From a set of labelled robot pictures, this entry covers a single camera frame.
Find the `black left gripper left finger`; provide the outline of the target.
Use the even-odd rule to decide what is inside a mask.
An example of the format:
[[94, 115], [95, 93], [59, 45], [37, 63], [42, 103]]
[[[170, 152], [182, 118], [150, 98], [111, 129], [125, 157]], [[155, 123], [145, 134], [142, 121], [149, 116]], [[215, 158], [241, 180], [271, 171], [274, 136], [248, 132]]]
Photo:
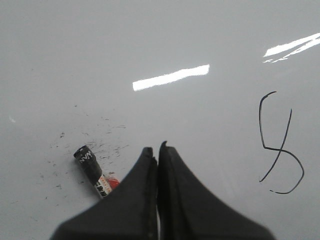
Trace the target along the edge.
[[103, 200], [63, 222], [53, 240], [156, 240], [157, 161], [144, 147], [120, 184]]

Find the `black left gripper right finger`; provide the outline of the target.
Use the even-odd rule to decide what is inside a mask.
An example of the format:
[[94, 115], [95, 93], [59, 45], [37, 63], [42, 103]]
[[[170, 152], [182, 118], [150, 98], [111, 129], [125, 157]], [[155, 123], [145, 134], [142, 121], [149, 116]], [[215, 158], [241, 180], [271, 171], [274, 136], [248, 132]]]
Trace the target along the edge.
[[212, 194], [166, 142], [159, 149], [157, 186], [162, 240], [274, 239], [267, 228]]

